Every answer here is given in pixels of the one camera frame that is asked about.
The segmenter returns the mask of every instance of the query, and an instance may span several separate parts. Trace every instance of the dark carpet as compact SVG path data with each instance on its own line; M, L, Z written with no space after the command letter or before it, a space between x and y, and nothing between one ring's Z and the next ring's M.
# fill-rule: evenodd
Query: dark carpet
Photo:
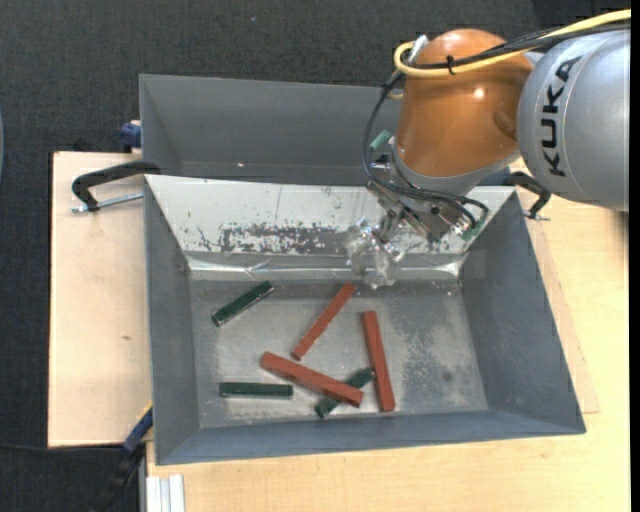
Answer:
M510 38L625 5L0 0L0 510L86 510L118 458L116 448L44 450L49 154L122 151L118 128L139 117L139 73L377 85L416 33L473 26ZM136 510L136 496L131 485L113 510Z

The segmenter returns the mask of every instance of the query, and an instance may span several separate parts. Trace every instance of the red stick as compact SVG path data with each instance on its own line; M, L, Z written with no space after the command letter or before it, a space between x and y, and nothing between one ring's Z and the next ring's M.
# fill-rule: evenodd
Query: red stick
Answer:
M378 316L374 311L365 311L361 316L364 339L369 353L371 369L376 374L373 381L378 397L378 406L382 412L393 411L396 408L396 401L391 389L391 379L387 368L387 359L382 346L382 336L378 326Z
M311 370L301 364L288 359L265 352L260 365L276 375L292 380L301 386L322 393L334 400L346 402L355 407L360 407L364 393L353 386L349 386L328 375Z
M324 309L322 314L309 328L307 333L302 337L296 348L291 352L291 357L296 361L300 361L302 357L308 352L311 346L316 342L320 335L329 326L331 321L340 312L342 307L347 303L349 298L356 291L355 285L351 283L344 283L340 291L336 294L329 305Z

